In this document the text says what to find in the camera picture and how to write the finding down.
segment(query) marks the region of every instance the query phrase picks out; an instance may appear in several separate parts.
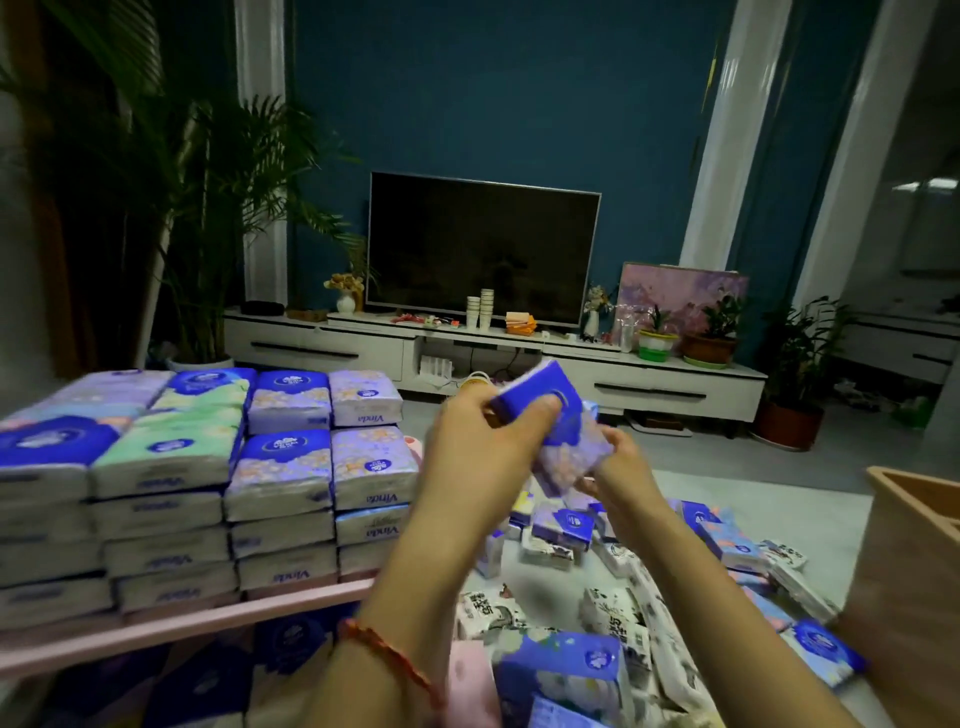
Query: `white tv cabinet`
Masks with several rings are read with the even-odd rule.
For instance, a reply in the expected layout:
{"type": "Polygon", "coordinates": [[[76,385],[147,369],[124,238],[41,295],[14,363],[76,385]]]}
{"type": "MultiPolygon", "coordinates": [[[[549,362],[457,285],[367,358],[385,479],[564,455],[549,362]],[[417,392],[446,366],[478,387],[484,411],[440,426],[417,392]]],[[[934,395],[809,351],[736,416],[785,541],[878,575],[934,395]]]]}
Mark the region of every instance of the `white tv cabinet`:
{"type": "Polygon", "coordinates": [[[433,343],[522,350],[525,360],[557,359],[580,395],[608,414],[625,409],[752,422],[766,375],[733,365],[725,370],[691,366],[678,358],[644,361],[606,344],[558,336],[517,336],[422,324],[391,324],[390,315],[330,314],[311,324],[284,316],[225,315],[227,352],[239,363],[332,372],[375,369],[401,391],[452,395],[456,382],[437,386],[420,376],[420,357],[433,343]]]}

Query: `red string bracelet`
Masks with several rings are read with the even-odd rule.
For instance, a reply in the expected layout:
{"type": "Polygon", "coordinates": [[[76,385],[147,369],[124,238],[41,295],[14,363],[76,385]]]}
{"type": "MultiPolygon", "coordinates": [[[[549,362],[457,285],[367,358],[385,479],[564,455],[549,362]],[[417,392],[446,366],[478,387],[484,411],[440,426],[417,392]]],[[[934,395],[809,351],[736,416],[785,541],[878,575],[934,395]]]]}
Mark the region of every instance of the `red string bracelet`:
{"type": "Polygon", "coordinates": [[[430,697],[430,707],[435,711],[443,710],[446,707],[446,698],[442,692],[437,690],[436,686],[426,675],[420,672],[410,659],[395,647],[387,644],[380,635],[370,627],[361,627],[356,619],[344,619],[340,622],[341,640],[358,640],[374,652],[387,658],[390,665],[409,678],[412,682],[426,690],[430,697]]]}

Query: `painting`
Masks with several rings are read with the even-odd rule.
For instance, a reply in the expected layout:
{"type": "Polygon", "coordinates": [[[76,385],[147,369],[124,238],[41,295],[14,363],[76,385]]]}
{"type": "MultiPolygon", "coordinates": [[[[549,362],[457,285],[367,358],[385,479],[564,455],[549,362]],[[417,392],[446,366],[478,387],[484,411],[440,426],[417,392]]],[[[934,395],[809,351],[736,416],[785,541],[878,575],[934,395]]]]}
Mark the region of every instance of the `painting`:
{"type": "Polygon", "coordinates": [[[665,333],[699,333],[707,330],[704,306],[717,303],[726,294],[743,299],[746,276],[735,271],[703,271],[671,265],[624,263],[612,328],[612,341],[620,340],[620,325],[633,318],[637,330],[650,326],[654,305],[669,311],[665,333]]]}

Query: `finger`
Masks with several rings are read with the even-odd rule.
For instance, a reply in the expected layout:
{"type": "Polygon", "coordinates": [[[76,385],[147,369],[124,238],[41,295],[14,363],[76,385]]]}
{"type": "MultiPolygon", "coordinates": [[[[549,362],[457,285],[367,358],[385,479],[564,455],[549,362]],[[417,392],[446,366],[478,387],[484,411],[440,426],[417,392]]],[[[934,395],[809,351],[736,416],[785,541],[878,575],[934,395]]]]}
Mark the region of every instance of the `finger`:
{"type": "Polygon", "coordinates": [[[527,405],[512,423],[501,428],[505,439],[528,454],[531,460],[540,451],[540,445],[550,428],[557,422],[563,404],[556,395],[544,395],[527,405]]]}

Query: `hand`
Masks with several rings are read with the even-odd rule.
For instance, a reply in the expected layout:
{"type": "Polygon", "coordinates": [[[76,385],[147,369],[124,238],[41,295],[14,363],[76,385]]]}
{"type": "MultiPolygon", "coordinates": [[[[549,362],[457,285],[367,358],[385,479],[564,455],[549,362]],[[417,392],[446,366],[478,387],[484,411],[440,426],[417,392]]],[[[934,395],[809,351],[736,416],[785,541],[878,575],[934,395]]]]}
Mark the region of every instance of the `hand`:
{"type": "Polygon", "coordinates": [[[450,526],[448,538],[465,539],[473,549],[470,559],[510,514],[561,410],[560,400],[547,395],[509,425],[493,428],[485,409],[496,394],[491,385],[472,384],[444,403],[427,437],[420,475],[415,515],[435,527],[450,526]]]}

